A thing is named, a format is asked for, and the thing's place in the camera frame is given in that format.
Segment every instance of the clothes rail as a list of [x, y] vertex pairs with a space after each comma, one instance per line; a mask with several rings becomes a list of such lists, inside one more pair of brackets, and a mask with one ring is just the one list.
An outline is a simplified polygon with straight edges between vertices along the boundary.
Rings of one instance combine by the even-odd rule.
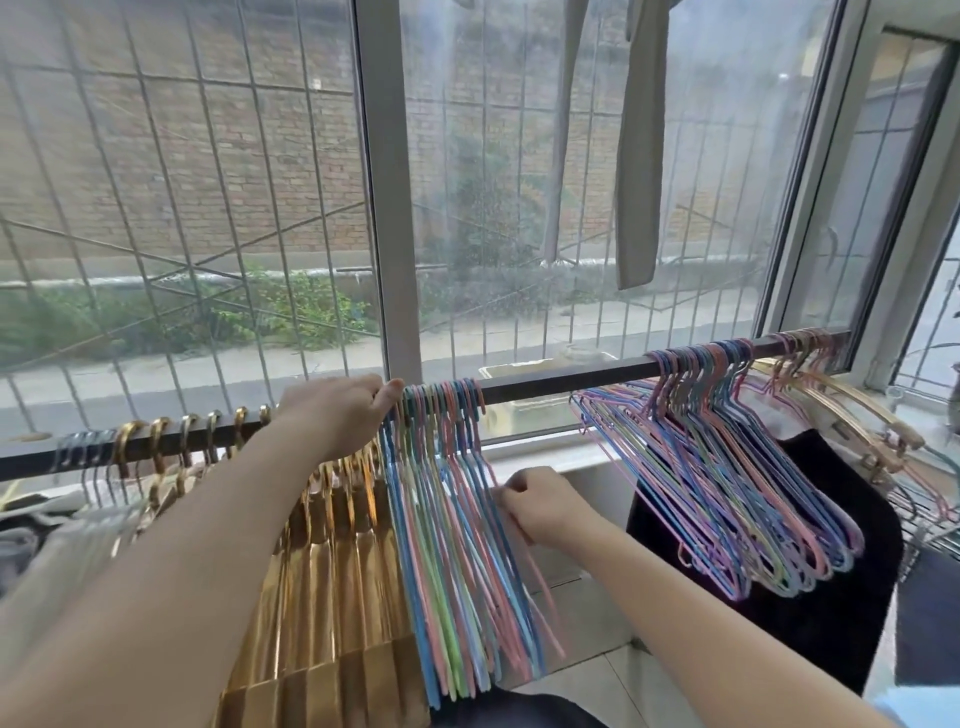
[[[850, 336], [847, 329], [830, 329], [828, 333], [836, 351], [843, 348]], [[789, 351], [791, 345], [774, 336], [763, 336], [752, 343], [756, 358], [793, 353]], [[484, 402], [490, 405], [646, 379], [659, 374], [657, 360], [643, 355], [606, 364], [590, 364], [588, 368], [574, 366], [535, 375], [502, 376], [480, 380], [478, 384], [483, 390]], [[220, 422], [223, 424], [211, 428], [204, 424], [193, 425], [181, 433], [179, 421], [174, 420], [167, 431], [155, 439], [149, 427], [144, 426], [128, 439], [125, 460], [130, 463], [148, 460], [157, 453], [163, 456], [178, 455], [184, 449], [196, 452], [226, 448], [237, 442], [238, 435], [243, 440], [249, 440], [263, 426], [255, 417], [235, 425], [229, 413], [224, 413]], [[64, 457], [67, 449], [72, 453], [69, 458]], [[97, 464], [103, 467], [113, 461], [113, 450], [114, 440], [107, 437], [98, 440], [96, 432], [34, 442], [4, 443], [0, 445], [0, 481], [81, 470]]]

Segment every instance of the forearm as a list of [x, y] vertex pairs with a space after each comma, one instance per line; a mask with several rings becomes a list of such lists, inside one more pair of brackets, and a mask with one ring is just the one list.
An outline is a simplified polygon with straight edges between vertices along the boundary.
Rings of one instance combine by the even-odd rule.
[[612, 524], [598, 523], [571, 550], [708, 728], [892, 728], [857, 695]]
[[209, 717], [314, 465], [282, 429], [218, 465], [90, 586], [0, 691], [0, 725], [168, 728]]

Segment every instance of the pavement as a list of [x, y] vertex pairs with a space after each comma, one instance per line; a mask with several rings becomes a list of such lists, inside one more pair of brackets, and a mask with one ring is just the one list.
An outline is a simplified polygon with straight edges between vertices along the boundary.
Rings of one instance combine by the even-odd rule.
[[[622, 357], [752, 332], [755, 290], [746, 289], [742, 296], [739, 288], [709, 291], [700, 296], [681, 292], [676, 305], [674, 301], [675, 294], [668, 293], [634, 299], [629, 309], [623, 302], [604, 302], [602, 311], [600, 303], [554, 306], [545, 325], [542, 313], [486, 321], [480, 317], [456, 319], [452, 336], [449, 323], [441, 323], [420, 334], [423, 377], [430, 381], [478, 376], [482, 366], [556, 355], [571, 341]], [[303, 362], [299, 353], [290, 349], [267, 349], [263, 354], [276, 400], [288, 384], [302, 379]], [[346, 357], [351, 374], [382, 373], [378, 337], [364, 337], [348, 344]], [[303, 359], [311, 376], [344, 372], [344, 356], [339, 348], [305, 352]], [[182, 414], [177, 386], [165, 356], [129, 358], [120, 362], [120, 367], [131, 392], [130, 401], [123, 394], [111, 362], [70, 365], [91, 427], [116, 427], [133, 417], [151, 420]], [[256, 408], [271, 399], [256, 347], [218, 351], [216, 357], [209, 352], [179, 356], [175, 357], [174, 367], [183, 401], [190, 411], [200, 415], [214, 409], [226, 414], [241, 404]], [[62, 370], [38, 367], [14, 377], [36, 430], [60, 435], [86, 429]], [[11, 388], [0, 387], [0, 439], [28, 430]]]

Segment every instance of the hand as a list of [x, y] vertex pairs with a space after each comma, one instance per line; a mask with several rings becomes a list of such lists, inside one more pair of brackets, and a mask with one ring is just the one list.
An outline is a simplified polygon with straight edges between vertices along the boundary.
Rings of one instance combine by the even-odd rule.
[[553, 468], [514, 473], [497, 498], [528, 539], [568, 554], [597, 528], [611, 525]]
[[319, 465], [353, 454], [372, 440], [402, 391], [402, 379], [384, 384], [379, 375], [311, 379], [287, 387], [270, 429], [284, 423], [289, 427], [284, 436], [303, 442]]

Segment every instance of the window pane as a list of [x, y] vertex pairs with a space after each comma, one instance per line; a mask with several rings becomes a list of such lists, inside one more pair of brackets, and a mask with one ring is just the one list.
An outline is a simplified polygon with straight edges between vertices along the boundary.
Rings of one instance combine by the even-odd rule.
[[917, 317], [894, 384], [946, 400], [960, 376], [960, 226], [954, 221], [947, 252]]
[[4, 6], [0, 439], [382, 369], [346, 3], [119, 5]]
[[817, 257], [803, 308], [803, 326], [854, 326], [877, 264], [896, 232], [903, 195], [909, 194], [913, 162], [927, 103], [939, 92], [935, 71], [946, 46], [931, 40], [884, 33], [867, 96], [837, 188], [828, 223], [815, 242]]
[[[569, 264], [553, 269], [540, 258], [564, 3], [400, 5], [427, 380], [752, 333], [831, 0], [671, 11], [660, 259], [651, 283], [622, 293], [612, 194], [627, 1], [588, 6], [561, 198]], [[492, 432], [563, 424], [558, 402]]]

